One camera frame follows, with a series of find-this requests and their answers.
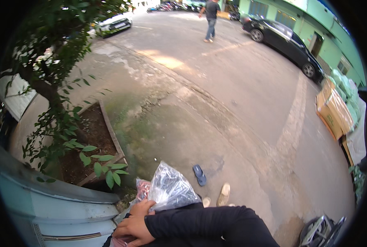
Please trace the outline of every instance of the asphalt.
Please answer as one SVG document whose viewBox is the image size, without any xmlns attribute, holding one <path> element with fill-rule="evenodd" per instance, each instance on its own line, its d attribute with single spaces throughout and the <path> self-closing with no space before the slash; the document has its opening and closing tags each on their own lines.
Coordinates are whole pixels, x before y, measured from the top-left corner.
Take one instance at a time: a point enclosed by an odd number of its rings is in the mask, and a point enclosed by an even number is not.
<svg viewBox="0 0 367 247">
<path fill-rule="evenodd" d="M 207 22 L 195 13 L 138 13 L 133 21 L 94 41 L 78 66 L 97 80 L 70 95 L 74 104 L 102 97 L 132 176 L 151 179 L 164 160 L 210 196 L 211 206 L 227 181 L 229 203 L 253 208 L 281 246 L 294 246 L 315 216 L 352 217 L 347 161 L 315 114 L 320 86 L 252 41 L 239 22 L 218 19 L 208 44 Z M 78 76 L 74 69 L 71 78 Z M 96 93 L 103 88 L 113 92 Z M 34 100 L 15 134 L 18 159 L 41 105 Z M 204 187 L 195 164 L 208 178 Z"/>
</svg>

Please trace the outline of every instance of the man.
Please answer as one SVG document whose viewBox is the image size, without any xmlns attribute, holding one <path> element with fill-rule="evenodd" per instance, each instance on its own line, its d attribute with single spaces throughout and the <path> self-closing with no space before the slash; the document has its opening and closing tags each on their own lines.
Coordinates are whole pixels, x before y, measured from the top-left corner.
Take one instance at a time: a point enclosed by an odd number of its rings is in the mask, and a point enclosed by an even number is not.
<svg viewBox="0 0 367 247">
<path fill-rule="evenodd" d="M 198 15 L 199 18 L 202 17 L 202 14 L 206 11 L 206 17 L 208 21 L 208 30 L 206 39 L 204 42 L 212 43 L 215 38 L 215 23 L 216 23 L 216 13 L 220 13 L 220 7 L 218 4 L 218 0 L 210 0 L 207 2 L 206 6 L 203 7 Z"/>
<path fill-rule="evenodd" d="M 208 207 L 208 198 L 207 205 L 203 200 L 156 213 L 148 213 L 156 202 L 145 198 L 132 206 L 104 246 L 279 247 L 255 211 L 245 206 L 226 207 L 229 194 L 230 185 L 224 184 L 217 201 L 219 207 Z"/>
</svg>

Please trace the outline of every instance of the hand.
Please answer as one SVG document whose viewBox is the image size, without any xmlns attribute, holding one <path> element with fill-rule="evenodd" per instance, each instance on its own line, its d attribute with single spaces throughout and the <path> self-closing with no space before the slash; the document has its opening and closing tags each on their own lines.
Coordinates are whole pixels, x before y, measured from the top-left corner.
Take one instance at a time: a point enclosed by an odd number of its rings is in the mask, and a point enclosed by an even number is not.
<svg viewBox="0 0 367 247">
<path fill-rule="evenodd" d="M 148 201 L 148 197 L 145 197 L 142 201 L 132 206 L 130 214 L 144 217 L 145 215 L 148 215 L 149 209 L 155 204 L 155 201 Z"/>
<path fill-rule="evenodd" d="M 128 243 L 127 247 L 137 247 L 155 240 L 146 227 L 144 216 L 130 215 L 117 225 L 116 230 L 112 233 L 114 238 L 121 238 L 124 235 L 132 235 L 137 238 Z"/>
</svg>

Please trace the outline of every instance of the black t-shirt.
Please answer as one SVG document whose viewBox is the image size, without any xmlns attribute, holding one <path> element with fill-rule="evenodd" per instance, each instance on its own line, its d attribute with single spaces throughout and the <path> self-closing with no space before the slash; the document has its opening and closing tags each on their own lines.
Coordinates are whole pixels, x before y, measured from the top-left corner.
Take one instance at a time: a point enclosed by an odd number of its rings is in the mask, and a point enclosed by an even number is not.
<svg viewBox="0 0 367 247">
<path fill-rule="evenodd" d="M 207 19 L 216 19 L 217 10 L 220 10 L 219 4 L 213 1 L 208 1 L 206 4 Z"/>
</svg>

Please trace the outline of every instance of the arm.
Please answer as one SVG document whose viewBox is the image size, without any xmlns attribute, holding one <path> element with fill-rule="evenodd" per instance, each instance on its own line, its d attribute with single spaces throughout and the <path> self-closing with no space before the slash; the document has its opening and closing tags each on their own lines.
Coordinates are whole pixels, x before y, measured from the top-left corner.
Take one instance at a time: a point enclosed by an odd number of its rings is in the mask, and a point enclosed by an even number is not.
<svg viewBox="0 0 367 247">
<path fill-rule="evenodd" d="M 198 14 L 198 17 L 201 18 L 202 14 L 206 11 L 206 7 L 201 8 L 200 13 Z"/>
<path fill-rule="evenodd" d="M 223 236 L 227 245 L 278 247 L 263 220 L 245 206 L 172 210 L 146 216 L 145 224 L 156 239 Z"/>
</svg>

